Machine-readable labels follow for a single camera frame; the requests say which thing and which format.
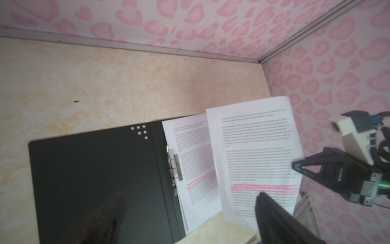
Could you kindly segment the white paper sheet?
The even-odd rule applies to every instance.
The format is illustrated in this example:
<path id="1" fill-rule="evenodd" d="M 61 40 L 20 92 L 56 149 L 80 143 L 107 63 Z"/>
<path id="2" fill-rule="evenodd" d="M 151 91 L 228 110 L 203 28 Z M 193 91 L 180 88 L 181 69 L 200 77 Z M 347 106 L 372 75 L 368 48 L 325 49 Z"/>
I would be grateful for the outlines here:
<path id="1" fill-rule="evenodd" d="M 257 229 L 255 205 L 267 193 L 293 213 L 302 177 L 291 165 L 304 157 L 286 96 L 206 111 L 224 219 Z"/>

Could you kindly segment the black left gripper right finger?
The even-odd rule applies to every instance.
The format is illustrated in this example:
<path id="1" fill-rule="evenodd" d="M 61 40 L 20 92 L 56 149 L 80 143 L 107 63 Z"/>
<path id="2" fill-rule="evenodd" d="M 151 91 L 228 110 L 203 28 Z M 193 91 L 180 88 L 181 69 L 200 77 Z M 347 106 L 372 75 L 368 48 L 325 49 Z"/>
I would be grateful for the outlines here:
<path id="1" fill-rule="evenodd" d="M 256 200 L 256 220 L 263 244 L 324 244 L 267 193 Z"/>

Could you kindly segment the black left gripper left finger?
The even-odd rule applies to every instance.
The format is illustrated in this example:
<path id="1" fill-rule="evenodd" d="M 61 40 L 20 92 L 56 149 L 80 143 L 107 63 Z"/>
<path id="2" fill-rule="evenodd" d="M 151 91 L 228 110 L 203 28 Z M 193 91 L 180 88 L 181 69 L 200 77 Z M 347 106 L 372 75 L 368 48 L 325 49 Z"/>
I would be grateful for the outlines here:
<path id="1" fill-rule="evenodd" d="M 117 192 L 62 238 L 59 244 L 116 244 L 127 209 L 123 192 Z"/>

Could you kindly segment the printed paper sheet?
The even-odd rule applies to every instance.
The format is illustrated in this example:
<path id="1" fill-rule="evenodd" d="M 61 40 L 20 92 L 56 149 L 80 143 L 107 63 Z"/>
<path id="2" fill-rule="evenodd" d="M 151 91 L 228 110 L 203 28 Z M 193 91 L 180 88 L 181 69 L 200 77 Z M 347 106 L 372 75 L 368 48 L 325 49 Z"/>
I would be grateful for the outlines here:
<path id="1" fill-rule="evenodd" d="M 179 155 L 183 181 L 176 179 L 186 234 L 222 211 L 206 114 L 162 122 L 171 157 Z"/>

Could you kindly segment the grey black file folder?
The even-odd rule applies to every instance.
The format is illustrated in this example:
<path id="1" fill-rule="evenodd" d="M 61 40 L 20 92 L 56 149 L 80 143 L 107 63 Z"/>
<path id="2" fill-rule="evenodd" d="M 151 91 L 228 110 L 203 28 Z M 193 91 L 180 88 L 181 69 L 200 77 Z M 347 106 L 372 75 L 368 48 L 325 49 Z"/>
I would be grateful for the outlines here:
<path id="1" fill-rule="evenodd" d="M 127 203 L 117 244 L 185 238 L 166 146 L 162 121 L 31 141 L 40 243 L 59 244 L 117 192 Z"/>

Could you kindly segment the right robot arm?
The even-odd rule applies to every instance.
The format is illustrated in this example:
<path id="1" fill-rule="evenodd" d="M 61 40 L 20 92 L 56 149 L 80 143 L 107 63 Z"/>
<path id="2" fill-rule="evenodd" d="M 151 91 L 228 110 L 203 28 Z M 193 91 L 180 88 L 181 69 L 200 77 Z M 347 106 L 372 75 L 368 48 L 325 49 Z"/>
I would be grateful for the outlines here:
<path id="1" fill-rule="evenodd" d="M 373 206 L 377 196 L 390 196 L 389 171 L 337 148 L 325 147 L 291 167 L 351 203 Z"/>

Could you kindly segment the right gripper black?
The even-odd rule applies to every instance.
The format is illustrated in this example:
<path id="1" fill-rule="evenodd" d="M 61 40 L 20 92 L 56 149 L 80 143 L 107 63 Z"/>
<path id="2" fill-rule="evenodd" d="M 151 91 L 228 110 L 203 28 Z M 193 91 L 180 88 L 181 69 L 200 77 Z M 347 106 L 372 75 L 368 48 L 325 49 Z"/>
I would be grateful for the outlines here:
<path id="1" fill-rule="evenodd" d="M 337 148 L 325 147 L 318 154 L 292 163 L 306 176 L 325 177 L 327 188 L 347 202 L 373 206 L 386 194 L 386 174 L 376 166 Z"/>

